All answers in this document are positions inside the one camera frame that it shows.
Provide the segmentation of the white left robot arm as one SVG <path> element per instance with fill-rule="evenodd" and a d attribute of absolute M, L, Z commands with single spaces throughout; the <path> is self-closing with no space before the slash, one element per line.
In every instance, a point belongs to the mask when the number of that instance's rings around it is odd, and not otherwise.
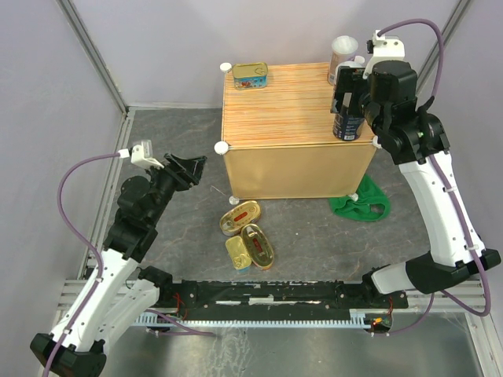
<path fill-rule="evenodd" d="M 95 156 L 77 163 L 62 177 L 63 187 L 79 167 L 103 159 L 129 159 L 146 176 L 134 176 L 121 187 L 118 210 L 103 247 L 98 250 L 64 212 L 67 227 L 88 246 L 96 266 L 69 311 L 48 333 L 38 333 L 30 349 L 43 366 L 43 374 L 99 376 L 113 345 L 133 322 L 151 306 L 166 306 L 174 297 L 172 276 L 148 267 L 143 269 L 129 295 L 114 303 L 127 277 L 139 266 L 158 235 L 157 223 L 176 192 L 199 185 L 206 156 L 183 159 L 165 154 L 161 163 L 142 145 Z"/>

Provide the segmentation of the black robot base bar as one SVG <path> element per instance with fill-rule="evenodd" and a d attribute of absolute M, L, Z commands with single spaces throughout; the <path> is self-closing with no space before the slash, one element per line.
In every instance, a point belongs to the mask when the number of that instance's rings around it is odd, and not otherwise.
<path fill-rule="evenodd" d="M 406 293 L 378 294 L 364 283 L 183 280 L 154 305 L 187 320 L 348 320 L 352 309 L 406 309 Z"/>

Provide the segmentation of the oval red fish tin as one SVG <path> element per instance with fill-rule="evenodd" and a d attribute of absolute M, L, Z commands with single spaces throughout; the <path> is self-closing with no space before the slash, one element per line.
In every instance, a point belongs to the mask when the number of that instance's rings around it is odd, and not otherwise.
<path fill-rule="evenodd" d="M 219 221 L 219 227 L 224 235 L 235 236 L 246 225 L 257 222 L 261 214 L 262 210 L 257 201 L 245 201 L 226 212 Z"/>

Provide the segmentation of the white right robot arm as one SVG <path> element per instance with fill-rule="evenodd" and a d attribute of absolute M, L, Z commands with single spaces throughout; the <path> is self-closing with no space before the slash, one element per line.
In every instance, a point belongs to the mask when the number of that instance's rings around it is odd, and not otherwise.
<path fill-rule="evenodd" d="M 337 75 L 333 112 L 370 126 L 412 189 L 430 243 L 426 254 L 366 275 L 361 298 L 371 307 L 395 291 L 446 290 L 501 263 L 499 252 L 486 247 L 472 226 L 444 127 L 428 111 L 432 100 L 417 105 L 416 87 L 417 73 L 400 60 L 381 61 L 371 71 L 341 67 Z"/>

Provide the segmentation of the wooden cube cabinet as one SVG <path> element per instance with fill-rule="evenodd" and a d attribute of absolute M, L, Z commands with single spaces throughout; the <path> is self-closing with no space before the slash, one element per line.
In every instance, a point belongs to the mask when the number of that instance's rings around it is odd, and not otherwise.
<path fill-rule="evenodd" d="M 332 132 L 333 88 L 326 63 L 268 67 L 267 84 L 239 90 L 224 74 L 222 128 L 215 151 L 238 199 L 352 195 L 376 152 L 363 125 L 355 141 Z"/>

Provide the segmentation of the blue rectangular luncheon meat tin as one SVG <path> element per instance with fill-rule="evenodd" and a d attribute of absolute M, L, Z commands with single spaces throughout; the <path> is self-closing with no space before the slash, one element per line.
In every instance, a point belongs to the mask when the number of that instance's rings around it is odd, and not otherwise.
<path fill-rule="evenodd" d="M 267 86 L 268 65 L 264 62 L 235 64 L 232 75 L 237 90 L 262 89 Z"/>

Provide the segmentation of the gold oval fish tin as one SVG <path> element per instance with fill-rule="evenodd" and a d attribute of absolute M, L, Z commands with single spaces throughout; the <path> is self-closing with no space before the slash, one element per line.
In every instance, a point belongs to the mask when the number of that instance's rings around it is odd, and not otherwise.
<path fill-rule="evenodd" d="M 261 270 L 269 269 L 274 263 L 274 249 L 260 227 L 256 224 L 246 225 L 240 235 L 251 261 Z"/>

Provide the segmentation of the dark blue round can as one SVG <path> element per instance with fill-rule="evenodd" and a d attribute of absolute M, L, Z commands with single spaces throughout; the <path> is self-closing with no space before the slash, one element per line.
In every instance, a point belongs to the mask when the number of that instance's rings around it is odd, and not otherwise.
<path fill-rule="evenodd" d="M 355 141 L 362 133 L 364 119 L 349 114 L 347 106 L 335 114 L 332 132 L 341 141 Z"/>

